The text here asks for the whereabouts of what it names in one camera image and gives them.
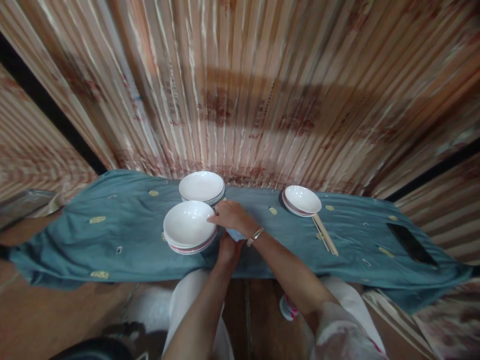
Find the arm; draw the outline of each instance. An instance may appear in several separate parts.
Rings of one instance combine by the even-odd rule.
[[[247,239],[260,227],[238,202],[222,201],[217,205],[216,211],[218,215],[209,218],[209,222],[238,230]],[[264,231],[253,242],[253,246],[315,332],[322,304],[338,304],[337,299],[298,257],[267,232]]]
[[[208,359],[219,324],[222,305],[232,274],[237,267],[243,241],[229,235],[220,240],[215,267],[183,317],[163,359]]]

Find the woman's left hand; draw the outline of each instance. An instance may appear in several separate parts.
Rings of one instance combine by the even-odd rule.
[[[225,266],[232,272],[235,271],[239,263],[240,250],[244,242],[245,240],[235,242],[232,237],[225,232],[220,239],[220,249],[218,250],[218,260],[216,264]]]

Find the sneaker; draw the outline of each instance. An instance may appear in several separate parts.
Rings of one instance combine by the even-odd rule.
[[[287,294],[283,294],[280,299],[280,312],[285,319],[288,321],[293,321],[299,314],[297,308],[293,305],[292,301],[290,300]]]

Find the wooden floor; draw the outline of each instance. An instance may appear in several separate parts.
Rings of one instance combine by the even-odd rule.
[[[25,219],[0,233],[0,244],[17,245],[47,226],[58,214]],[[0,359],[48,359],[124,320],[132,299],[158,283],[87,283],[73,291],[29,286],[10,263],[0,263]],[[223,319],[236,359],[305,359],[307,347],[300,319],[286,321],[278,307],[283,294],[275,280],[234,279],[225,299]],[[370,313],[392,360],[424,357],[372,309]],[[165,335],[151,334],[158,347]]]

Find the stack of bowls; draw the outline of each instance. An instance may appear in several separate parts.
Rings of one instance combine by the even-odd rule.
[[[201,201],[185,201],[175,205],[163,220],[163,234],[170,248],[182,255],[205,250],[217,235],[217,226],[207,222],[215,211]]]
[[[194,200],[215,206],[225,195],[225,182],[214,172],[192,172],[180,181],[178,192],[184,202]]]
[[[287,187],[281,193],[281,199],[288,211],[304,218],[311,218],[322,209],[319,197],[303,186]]]

